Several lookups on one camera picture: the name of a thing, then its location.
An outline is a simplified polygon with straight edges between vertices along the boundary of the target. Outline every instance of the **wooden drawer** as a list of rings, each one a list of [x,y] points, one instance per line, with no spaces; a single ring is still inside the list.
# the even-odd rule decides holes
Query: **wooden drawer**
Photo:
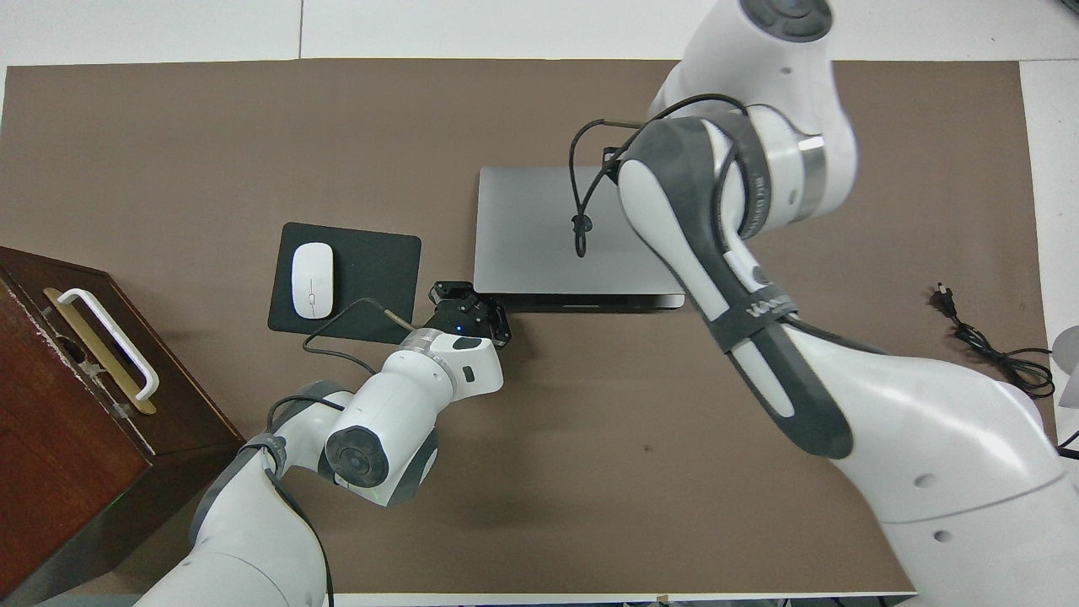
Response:
[[[70,288],[92,292],[156,372],[152,414],[112,376],[142,382],[109,331],[71,303],[107,353],[95,356],[45,291]],[[112,569],[243,439],[105,272],[0,247],[0,596],[32,604]]]

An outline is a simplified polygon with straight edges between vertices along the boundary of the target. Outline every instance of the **black mouse pad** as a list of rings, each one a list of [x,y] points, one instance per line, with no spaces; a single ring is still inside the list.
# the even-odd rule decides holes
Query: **black mouse pad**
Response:
[[[333,309],[325,319],[310,320],[292,307],[292,253],[309,242],[324,242],[333,249]],[[277,271],[270,296],[273,331],[311,334],[361,296],[372,296],[411,322],[420,273],[420,238],[413,235],[285,223],[277,249]],[[400,344],[408,331],[373,306],[360,303],[322,333],[329,337]]]

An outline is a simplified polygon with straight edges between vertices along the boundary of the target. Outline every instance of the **white mouse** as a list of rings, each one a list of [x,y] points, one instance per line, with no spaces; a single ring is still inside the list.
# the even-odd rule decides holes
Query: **white mouse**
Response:
[[[325,319],[333,309],[333,249],[309,242],[292,253],[292,307],[304,319]]]

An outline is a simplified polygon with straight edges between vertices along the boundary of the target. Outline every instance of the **robotic arm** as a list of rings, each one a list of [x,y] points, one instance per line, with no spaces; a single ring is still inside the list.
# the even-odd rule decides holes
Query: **robotic arm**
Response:
[[[947,363],[889,357],[804,323],[743,240],[836,207],[855,142],[822,1],[716,3],[619,158],[630,224],[671,267],[783,433],[858,487],[919,596],[909,605],[1074,601],[1079,487],[1029,399]]]
[[[646,124],[605,166],[633,229],[671,267],[765,413],[859,488],[919,592],[907,605],[1064,605],[1079,595],[1079,487],[1017,389],[889,357],[797,315],[745,240],[838,206],[856,146],[832,80],[824,0],[720,0]],[[728,100],[715,100],[719,95]],[[501,308],[461,282],[352,395],[290,399],[215,482],[194,549],[139,605],[316,605],[332,589],[281,487],[308,468],[375,503],[415,495],[449,403],[497,390]]]
[[[355,395],[319,382],[271,410],[200,502],[191,553],[137,605],[332,605],[322,544],[281,478],[305,468],[379,506],[408,501],[438,455],[438,414],[502,388],[502,307],[466,281],[439,281],[431,299],[432,319]]]

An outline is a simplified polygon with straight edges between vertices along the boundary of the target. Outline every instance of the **silver laptop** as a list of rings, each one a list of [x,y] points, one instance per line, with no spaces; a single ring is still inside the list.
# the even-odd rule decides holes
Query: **silver laptop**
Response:
[[[584,195],[598,166],[576,169]],[[588,251],[573,247],[576,213],[565,166],[484,166],[476,219],[476,290],[507,308],[631,311],[678,308],[685,294],[633,233],[604,178],[588,203]]]

